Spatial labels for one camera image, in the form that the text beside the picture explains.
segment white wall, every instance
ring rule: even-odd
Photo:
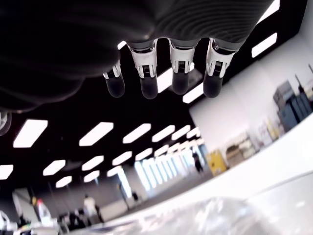
[[[302,20],[300,34],[313,51],[313,1],[308,0],[305,14]]]
[[[143,200],[148,199],[147,191],[142,185],[135,168],[131,167],[128,169],[124,169],[124,172],[132,191],[135,191],[138,194],[138,196],[142,197]]]
[[[297,35],[260,61],[243,70],[227,83],[215,99],[203,99],[190,108],[209,151],[219,148],[232,137],[250,132],[265,118],[277,118],[273,94],[277,86],[289,80],[298,93],[295,74],[307,87],[312,84],[313,53]]]

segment person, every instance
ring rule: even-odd
[[[91,224],[104,222],[100,214],[100,208],[96,205],[95,200],[92,197],[89,197],[88,194],[85,195],[84,207]]]
[[[196,169],[197,169],[197,172],[198,172],[201,176],[203,176],[203,175],[204,175],[204,172],[203,172],[203,168],[202,168],[202,165],[201,165],[201,163],[200,163],[200,159],[199,159],[198,154],[197,154],[197,153],[193,153],[193,154],[192,154],[192,157],[193,157],[194,160],[195,160],[195,167],[196,167]]]
[[[24,215],[23,215],[23,214],[20,215],[19,219],[20,219],[20,220],[19,220],[19,223],[18,223],[18,228],[21,228],[21,227],[23,227],[24,225],[30,224],[30,221],[26,220],[26,219],[24,218]]]

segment black ceiling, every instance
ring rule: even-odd
[[[306,0],[281,0],[279,11],[258,24],[234,56],[224,77],[224,83],[296,35],[306,2]],[[277,32],[276,44],[256,58],[251,58],[251,48],[275,32]],[[200,40],[194,57],[195,67],[202,73],[205,71],[207,45],[208,39]],[[94,156],[104,155],[104,162],[94,169],[105,172],[112,168],[112,160],[115,157],[126,151],[132,151],[133,157],[126,163],[133,164],[135,155],[141,151],[149,147],[155,151],[166,143],[170,145],[175,143],[170,140],[170,136],[157,143],[151,141],[152,135],[168,125],[175,125],[176,130],[188,124],[191,128],[195,127],[189,115],[189,107],[202,99],[203,95],[191,104],[183,103],[182,96],[169,90],[158,94],[154,100],[145,99],[141,94],[140,81],[131,53],[127,47],[123,47],[120,53],[126,85],[126,92],[122,98],[115,99],[109,95],[103,77],[91,78],[84,82],[76,95],[63,102],[46,104],[29,113],[13,115],[11,129],[0,137],[0,165],[13,164],[14,171],[8,180],[0,181],[1,186],[13,184],[15,187],[22,187],[39,181],[50,181],[54,184],[63,176],[72,175],[79,178],[88,173],[78,168],[71,172],[59,171],[53,176],[44,177],[43,169],[53,160],[87,162]],[[158,41],[157,56],[157,73],[161,74],[171,66],[166,39]],[[31,148],[13,148],[13,141],[27,118],[48,120],[48,127]],[[93,146],[80,147],[79,139],[102,121],[113,122],[114,129]],[[151,130],[133,143],[123,144],[123,137],[143,123],[150,123]],[[177,141],[185,141],[185,136]]]

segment white surface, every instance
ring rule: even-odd
[[[91,170],[94,167],[96,167],[97,165],[99,165],[100,163],[102,163],[103,160],[104,160],[103,155],[93,157],[88,162],[86,162],[85,164],[82,165],[82,170]]]
[[[132,143],[151,129],[150,123],[144,123],[123,138],[123,143]]]
[[[313,174],[248,199],[283,235],[313,234]]]
[[[214,196],[238,199],[251,198],[251,200],[257,198],[258,195],[262,197],[262,191],[278,183],[313,171],[312,133],[313,115],[309,116],[267,149],[226,173],[177,197],[113,222],[119,223],[129,219],[156,214],[163,210],[178,207],[181,204],[189,204]],[[289,197],[288,193],[281,193],[285,195],[284,198]]]
[[[92,146],[114,127],[112,122],[101,122],[79,140],[79,146]]]
[[[44,169],[44,175],[54,175],[65,166],[65,160],[53,161],[49,166]]]
[[[47,128],[47,126],[47,120],[28,119],[21,128],[19,134],[16,136],[13,142],[13,147],[30,148]]]

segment black fingertip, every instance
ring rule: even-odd
[[[173,82],[172,88],[176,94],[185,94],[188,90],[189,85],[189,74],[178,72],[175,73],[173,71]]]
[[[109,93],[114,98],[120,98],[125,93],[125,83],[123,75],[120,74],[119,77],[106,79]]]
[[[140,79],[141,91],[145,98],[154,99],[157,96],[157,76]]]
[[[203,93],[208,98],[217,97],[222,89],[223,78],[219,76],[209,76],[207,72],[204,75]]]

